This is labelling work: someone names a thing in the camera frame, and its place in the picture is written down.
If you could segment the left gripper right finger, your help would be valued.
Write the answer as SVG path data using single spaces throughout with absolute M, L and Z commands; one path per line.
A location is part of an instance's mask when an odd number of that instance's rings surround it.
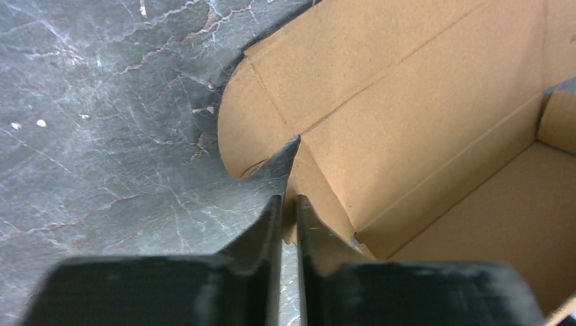
M 517 272 L 488 261 L 376 261 L 295 201 L 303 325 L 542 325 Z

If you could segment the cardboard box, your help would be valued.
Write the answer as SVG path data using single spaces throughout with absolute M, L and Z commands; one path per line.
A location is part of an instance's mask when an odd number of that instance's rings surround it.
M 295 201 L 376 261 L 514 269 L 575 311 L 574 1 L 322 1 L 245 50 L 219 150 L 248 177 L 294 136 Z

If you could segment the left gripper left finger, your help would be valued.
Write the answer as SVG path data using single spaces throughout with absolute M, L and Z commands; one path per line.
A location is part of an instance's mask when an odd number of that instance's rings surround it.
M 43 280 L 23 325 L 276 325 L 282 198 L 210 255 L 88 256 Z

